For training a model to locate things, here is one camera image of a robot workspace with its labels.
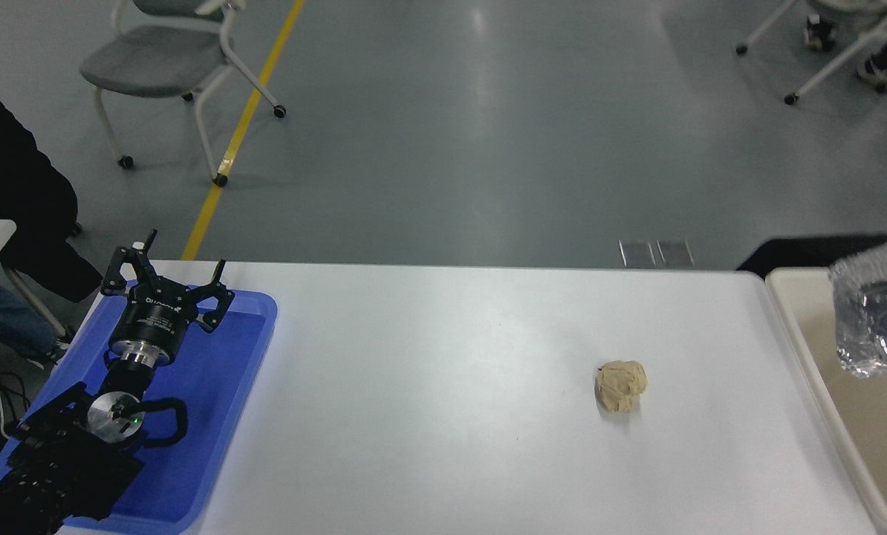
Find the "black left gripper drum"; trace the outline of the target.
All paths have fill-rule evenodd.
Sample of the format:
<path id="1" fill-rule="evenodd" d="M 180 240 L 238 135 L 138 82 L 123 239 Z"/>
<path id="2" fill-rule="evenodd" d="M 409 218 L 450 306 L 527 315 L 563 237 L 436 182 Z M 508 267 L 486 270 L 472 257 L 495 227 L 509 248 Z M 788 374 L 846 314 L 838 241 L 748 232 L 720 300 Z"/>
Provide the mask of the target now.
<path id="1" fill-rule="evenodd" d="M 178 350 L 198 316 L 197 305 L 191 300 L 178 300 L 165 291 L 132 287 L 126 298 L 126 308 L 111 335 L 114 350 L 141 342 L 161 350 Z"/>

